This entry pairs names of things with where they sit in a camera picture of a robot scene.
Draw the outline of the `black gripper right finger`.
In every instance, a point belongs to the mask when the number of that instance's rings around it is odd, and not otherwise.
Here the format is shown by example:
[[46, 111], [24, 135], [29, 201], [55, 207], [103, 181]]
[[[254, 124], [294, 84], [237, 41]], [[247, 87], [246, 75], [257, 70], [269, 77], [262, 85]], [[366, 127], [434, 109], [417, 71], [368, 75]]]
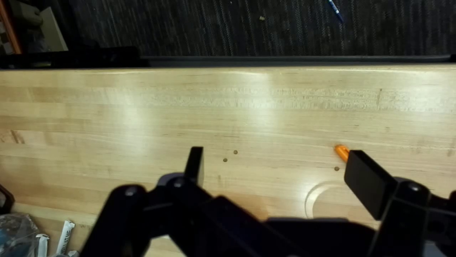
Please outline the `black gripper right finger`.
[[374, 219], [380, 219], [397, 181], [361, 149], [350, 149], [343, 179]]

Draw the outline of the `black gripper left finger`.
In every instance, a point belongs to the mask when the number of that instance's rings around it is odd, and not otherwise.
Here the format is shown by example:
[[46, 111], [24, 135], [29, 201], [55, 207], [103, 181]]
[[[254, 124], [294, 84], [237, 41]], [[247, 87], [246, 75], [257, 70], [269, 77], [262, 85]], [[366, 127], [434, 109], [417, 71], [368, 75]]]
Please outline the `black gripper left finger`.
[[189, 155], [183, 168], [183, 177], [200, 185], [203, 168], [203, 148], [196, 145], [189, 149]]

